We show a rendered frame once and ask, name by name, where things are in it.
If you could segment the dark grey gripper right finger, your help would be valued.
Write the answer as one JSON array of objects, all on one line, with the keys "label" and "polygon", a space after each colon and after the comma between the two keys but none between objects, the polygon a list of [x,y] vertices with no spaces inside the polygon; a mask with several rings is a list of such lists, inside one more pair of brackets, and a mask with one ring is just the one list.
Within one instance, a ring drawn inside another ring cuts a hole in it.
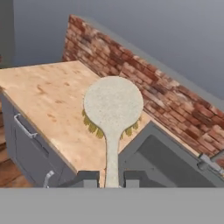
[{"label": "dark grey gripper right finger", "polygon": [[145,171],[125,171],[123,180],[123,186],[126,188],[144,187],[149,181]]}]

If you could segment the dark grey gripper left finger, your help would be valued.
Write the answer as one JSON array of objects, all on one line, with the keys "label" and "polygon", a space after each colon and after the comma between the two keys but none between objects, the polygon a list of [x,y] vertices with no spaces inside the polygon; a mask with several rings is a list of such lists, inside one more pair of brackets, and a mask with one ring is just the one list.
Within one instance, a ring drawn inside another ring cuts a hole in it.
[{"label": "dark grey gripper left finger", "polygon": [[79,171],[75,178],[60,185],[60,187],[80,187],[80,188],[99,188],[99,171]]}]

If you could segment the white dish brush yellow bristles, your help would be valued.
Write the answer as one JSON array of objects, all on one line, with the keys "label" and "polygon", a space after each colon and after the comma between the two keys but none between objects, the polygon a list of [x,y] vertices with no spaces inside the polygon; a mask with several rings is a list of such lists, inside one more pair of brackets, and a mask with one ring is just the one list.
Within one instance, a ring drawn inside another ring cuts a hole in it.
[{"label": "white dish brush yellow bristles", "polygon": [[83,122],[90,133],[106,142],[105,187],[119,186],[118,149],[126,134],[138,129],[144,100],[138,87],[120,76],[100,78],[87,90],[83,99]]}]

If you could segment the grey sink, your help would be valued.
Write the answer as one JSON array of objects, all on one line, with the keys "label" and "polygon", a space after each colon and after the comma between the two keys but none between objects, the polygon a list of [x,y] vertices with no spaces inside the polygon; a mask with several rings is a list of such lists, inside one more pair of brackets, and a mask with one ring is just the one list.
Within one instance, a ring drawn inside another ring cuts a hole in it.
[{"label": "grey sink", "polygon": [[119,153],[119,185],[125,171],[145,171],[144,187],[224,187],[212,168],[200,170],[200,159],[174,137],[149,122]]}]

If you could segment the grey cupboard door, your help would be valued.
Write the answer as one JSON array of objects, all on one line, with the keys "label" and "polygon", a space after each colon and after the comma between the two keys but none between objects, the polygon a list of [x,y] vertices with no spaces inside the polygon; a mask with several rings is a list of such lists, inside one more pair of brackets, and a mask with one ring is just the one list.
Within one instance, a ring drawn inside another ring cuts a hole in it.
[{"label": "grey cupboard door", "polygon": [[34,180],[35,186],[42,186],[50,171],[54,172],[48,182],[50,187],[60,186],[75,178],[76,173],[40,135],[29,138],[19,127],[15,128],[15,134],[17,161]]}]

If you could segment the grey tap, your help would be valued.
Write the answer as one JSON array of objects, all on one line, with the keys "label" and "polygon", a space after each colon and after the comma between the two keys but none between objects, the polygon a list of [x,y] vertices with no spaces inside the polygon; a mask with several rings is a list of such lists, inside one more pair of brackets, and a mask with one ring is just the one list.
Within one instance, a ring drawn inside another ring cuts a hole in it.
[{"label": "grey tap", "polygon": [[205,170],[207,167],[211,167],[215,171],[217,171],[222,177],[224,177],[224,169],[221,168],[217,163],[216,160],[224,156],[224,149],[219,151],[212,157],[204,153],[199,154],[200,161],[197,163],[197,166],[200,170]]}]

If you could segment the grey drawer front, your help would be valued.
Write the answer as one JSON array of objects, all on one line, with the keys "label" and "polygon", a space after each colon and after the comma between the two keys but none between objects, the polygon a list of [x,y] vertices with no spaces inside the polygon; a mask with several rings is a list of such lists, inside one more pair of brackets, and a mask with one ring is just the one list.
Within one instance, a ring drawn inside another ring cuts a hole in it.
[{"label": "grey drawer front", "polygon": [[63,160],[3,94],[1,100],[3,121],[8,129],[6,143],[10,144],[12,156],[32,177],[50,170],[60,175],[65,165]]}]

